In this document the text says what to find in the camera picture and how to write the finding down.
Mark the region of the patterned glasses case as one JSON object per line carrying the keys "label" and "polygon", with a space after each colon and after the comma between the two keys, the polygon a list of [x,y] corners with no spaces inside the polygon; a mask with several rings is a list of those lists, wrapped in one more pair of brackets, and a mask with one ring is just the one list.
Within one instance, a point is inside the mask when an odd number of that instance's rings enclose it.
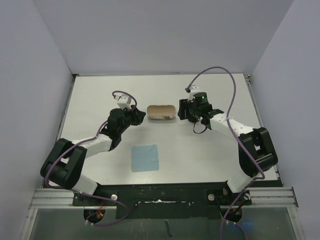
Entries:
{"label": "patterned glasses case", "polygon": [[147,118],[152,121],[169,121],[177,116],[174,105],[149,105],[146,110]]}

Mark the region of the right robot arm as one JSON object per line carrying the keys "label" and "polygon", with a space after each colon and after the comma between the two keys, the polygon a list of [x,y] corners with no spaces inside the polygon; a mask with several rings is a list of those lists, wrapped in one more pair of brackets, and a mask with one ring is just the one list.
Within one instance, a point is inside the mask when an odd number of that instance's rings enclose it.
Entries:
{"label": "right robot arm", "polygon": [[226,181],[227,189],[222,192],[223,200],[230,205],[241,198],[241,191],[251,182],[264,179],[265,172],[278,164],[278,156],[269,131],[264,128],[246,126],[231,119],[220,109],[208,102],[206,92],[194,93],[191,99],[179,100],[177,113],[180,120],[200,123],[205,129],[223,134],[238,144],[240,169]]}

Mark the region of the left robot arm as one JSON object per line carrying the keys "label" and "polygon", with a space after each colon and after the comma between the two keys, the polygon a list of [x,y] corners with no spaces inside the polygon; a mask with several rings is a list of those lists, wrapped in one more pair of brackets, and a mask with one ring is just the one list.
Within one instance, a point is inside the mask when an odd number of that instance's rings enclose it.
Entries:
{"label": "left robot arm", "polygon": [[144,111],[114,108],[108,119],[98,128],[95,136],[82,140],[58,139],[44,164],[40,175],[47,187],[84,193],[84,200],[95,206],[100,203],[102,193],[99,184],[82,174],[85,159],[103,152],[114,150],[122,140],[122,134],[130,126],[139,126],[146,116]]}

